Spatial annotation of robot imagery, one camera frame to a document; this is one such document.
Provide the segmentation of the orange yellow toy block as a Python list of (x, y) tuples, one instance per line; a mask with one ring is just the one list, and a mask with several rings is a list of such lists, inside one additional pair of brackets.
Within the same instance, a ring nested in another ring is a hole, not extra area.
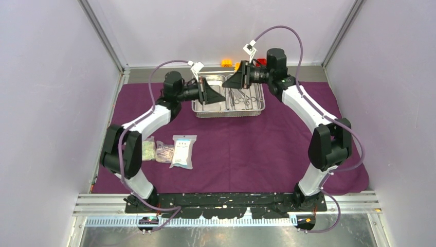
[(236, 72), (240, 67), (240, 62), (236, 62), (234, 66), (234, 71)]

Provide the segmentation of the white sterile pouch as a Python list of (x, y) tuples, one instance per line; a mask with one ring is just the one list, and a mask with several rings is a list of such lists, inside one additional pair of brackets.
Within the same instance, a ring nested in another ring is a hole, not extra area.
[(196, 135), (173, 135), (174, 153), (170, 168), (181, 167), (192, 170), (192, 150), (197, 140)]

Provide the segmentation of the pink clear packet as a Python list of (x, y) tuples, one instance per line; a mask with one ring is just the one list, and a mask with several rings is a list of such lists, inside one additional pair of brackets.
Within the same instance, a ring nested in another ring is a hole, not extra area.
[(156, 142), (155, 160), (159, 163), (171, 163), (174, 155), (174, 146)]

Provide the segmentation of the green packet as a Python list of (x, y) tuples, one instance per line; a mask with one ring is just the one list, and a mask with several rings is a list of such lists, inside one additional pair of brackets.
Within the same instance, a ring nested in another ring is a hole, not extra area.
[(155, 138), (150, 136), (142, 141), (142, 161), (155, 160), (156, 144)]

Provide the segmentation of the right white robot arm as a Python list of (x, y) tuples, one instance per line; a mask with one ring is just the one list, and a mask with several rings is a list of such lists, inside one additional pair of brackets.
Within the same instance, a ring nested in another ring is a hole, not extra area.
[(270, 93), (292, 109), (312, 134), (308, 147), (310, 164), (290, 198), (296, 209), (307, 211), (320, 198), (321, 187), (330, 172), (351, 156), (352, 137), (348, 131), (351, 123), (346, 118), (337, 119), (312, 101), (297, 84), (296, 77), (288, 73), (287, 57), (281, 48), (267, 51), (265, 65), (241, 61), (238, 70), (222, 86), (241, 90), (255, 83), (267, 84)]

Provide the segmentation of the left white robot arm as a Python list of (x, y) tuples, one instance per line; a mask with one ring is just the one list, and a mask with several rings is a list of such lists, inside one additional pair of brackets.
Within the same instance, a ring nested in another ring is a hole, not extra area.
[(165, 74), (160, 96), (150, 110), (122, 126), (111, 124), (106, 131), (100, 164), (121, 180), (145, 213), (159, 207), (157, 192), (141, 169), (143, 139), (173, 121), (181, 111), (182, 102), (191, 100), (213, 104), (226, 98), (204, 77), (185, 81), (181, 73), (170, 71)]

